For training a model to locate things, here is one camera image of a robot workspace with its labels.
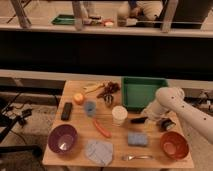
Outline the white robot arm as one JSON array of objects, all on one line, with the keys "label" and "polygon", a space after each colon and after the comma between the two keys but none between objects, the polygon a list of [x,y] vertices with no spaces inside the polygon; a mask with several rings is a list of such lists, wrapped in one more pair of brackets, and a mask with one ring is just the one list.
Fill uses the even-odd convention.
[{"label": "white robot arm", "polygon": [[155,99],[142,111],[149,120],[158,121],[166,112],[173,111],[213,144],[213,117],[184,101],[185,93],[179,87],[162,87]]}]

